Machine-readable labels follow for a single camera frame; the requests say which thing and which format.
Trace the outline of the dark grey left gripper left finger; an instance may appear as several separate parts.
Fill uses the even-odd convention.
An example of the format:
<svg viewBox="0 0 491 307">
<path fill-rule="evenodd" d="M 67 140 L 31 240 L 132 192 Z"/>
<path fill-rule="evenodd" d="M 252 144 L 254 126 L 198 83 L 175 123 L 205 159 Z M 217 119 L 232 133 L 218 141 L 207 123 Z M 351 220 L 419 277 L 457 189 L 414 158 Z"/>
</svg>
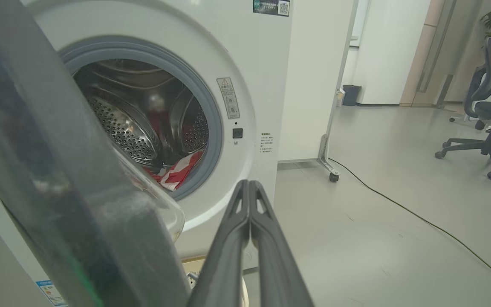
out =
<svg viewBox="0 0 491 307">
<path fill-rule="evenodd" d="M 189 307 L 239 307 L 242 304 L 243 252 L 250 233 L 247 188 L 247 180 L 241 180 L 234 188 L 189 297 Z"/>
</svg>

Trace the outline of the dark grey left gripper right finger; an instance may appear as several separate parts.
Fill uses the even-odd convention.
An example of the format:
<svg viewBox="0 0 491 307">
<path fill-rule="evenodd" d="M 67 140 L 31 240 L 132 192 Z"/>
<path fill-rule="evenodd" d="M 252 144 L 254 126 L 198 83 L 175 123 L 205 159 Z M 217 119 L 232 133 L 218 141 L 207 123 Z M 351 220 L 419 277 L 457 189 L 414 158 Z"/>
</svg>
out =
<svg viewBox="0 0 491 307">
<path fill-rule="evenodd" d="M 311 295 L 285 239 L 269 198 L 258 181 L 249 181 L 251 240 L 258 250 L 260 305 L 313 307 Z"/>
</svg>

